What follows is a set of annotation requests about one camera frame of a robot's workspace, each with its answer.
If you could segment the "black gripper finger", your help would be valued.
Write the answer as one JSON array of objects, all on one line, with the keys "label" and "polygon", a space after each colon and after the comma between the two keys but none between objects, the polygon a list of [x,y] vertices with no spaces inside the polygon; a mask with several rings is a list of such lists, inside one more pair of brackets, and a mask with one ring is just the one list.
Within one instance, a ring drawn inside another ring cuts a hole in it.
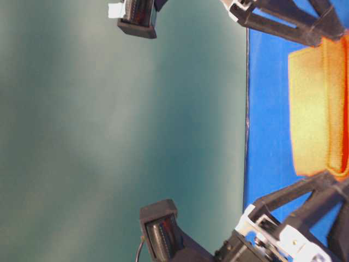
[{"label": "black gripper finger", "polygon": [[325,189],[336,182],[337,180],[328,171],[321,172],[312,177],[302,178],[290,186],[262,196],[254,201],[252,218],[259,218],[263,214],[271,214],[272,211],[308,192]]},{"label": "black gripper finger", "polygon": [[297,37],[293,41],[320,41],[326,38],[332,41],[339,41],[344,36],[344,26],[339,19],[331,1],[293,1],[301,12],[311,18],[310,22],[304,22],[302,27],[297,22]]},{"label": "black gripper finger", "polygon": [[[325,247],[310,228],[338,203]],[[283,222],[283,247],[294,261],[348,261],[348,188],[328,188],[292,212]]]},{"label": "black gripper finger", "polygon": [[319,46],[322,39],[321,32],[316,28],[322,8],[315,8],[316,16],[313,16],[298,7],[280,7],[276,11],[262,8],[261,10],[271,15],[273,19],[255,14],[255,8],[246,10],[237,8],[237,22],[246,28],[263,33],[275,35],[289,41],[306,46]]}]

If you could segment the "upper gripper body white black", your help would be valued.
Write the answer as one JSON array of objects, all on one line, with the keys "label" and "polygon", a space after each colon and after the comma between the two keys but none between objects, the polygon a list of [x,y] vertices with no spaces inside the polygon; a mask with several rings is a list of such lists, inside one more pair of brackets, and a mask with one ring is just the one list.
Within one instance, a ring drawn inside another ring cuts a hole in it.
[{"label": "upper gripper body white black", "polygon": [[256,1],[221,0],[233,21],[254,21],[258,15],[253,13]]}]

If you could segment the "lower gripper body white black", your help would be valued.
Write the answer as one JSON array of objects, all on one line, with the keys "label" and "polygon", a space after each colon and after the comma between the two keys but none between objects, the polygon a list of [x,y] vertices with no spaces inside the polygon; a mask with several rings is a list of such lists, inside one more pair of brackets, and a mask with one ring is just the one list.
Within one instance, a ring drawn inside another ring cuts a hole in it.
[{"label": "lower gripper body white black", "polygon": [[252,221],[249,216],[255,209],[252,204],[245,209],[214,261],[340,261],[314,237],[290,225],[273,236],[281,224],[265,214]]}]

